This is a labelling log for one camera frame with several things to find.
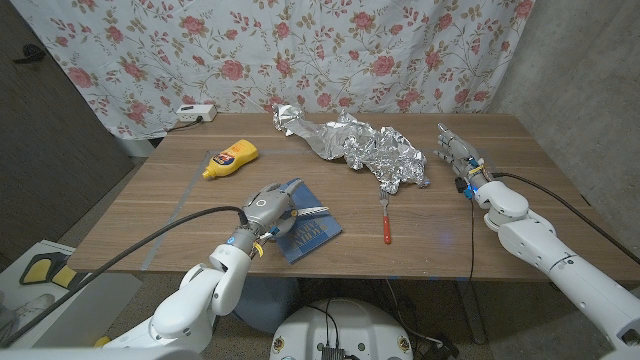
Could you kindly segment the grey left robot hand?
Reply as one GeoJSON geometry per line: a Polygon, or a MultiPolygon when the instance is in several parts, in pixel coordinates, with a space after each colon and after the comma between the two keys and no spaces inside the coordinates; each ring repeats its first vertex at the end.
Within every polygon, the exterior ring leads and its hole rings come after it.
{"type": "Polygon", "coordinates": [[[253,243],[267,233],[276,237],[286,234],[296,221],[292,196],[303,184],[302,179],[296,179],[282,189],[280,183],[272,183],[250,196],[242,207],[248,223],[238,226],[227,244],[249,254],[253,243]]]}

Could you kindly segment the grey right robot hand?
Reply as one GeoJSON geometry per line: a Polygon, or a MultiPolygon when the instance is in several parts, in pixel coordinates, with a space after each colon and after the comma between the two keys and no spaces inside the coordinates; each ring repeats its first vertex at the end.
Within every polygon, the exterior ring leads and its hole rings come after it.
{"type": "Polygon", "coordinates": [[[438,124],[438,145],[434,153],[452,166],[453,172],[477,189],[491,181],[486,175],[484,160],[476,148],[453,133],[445,124],[438,124]]]}

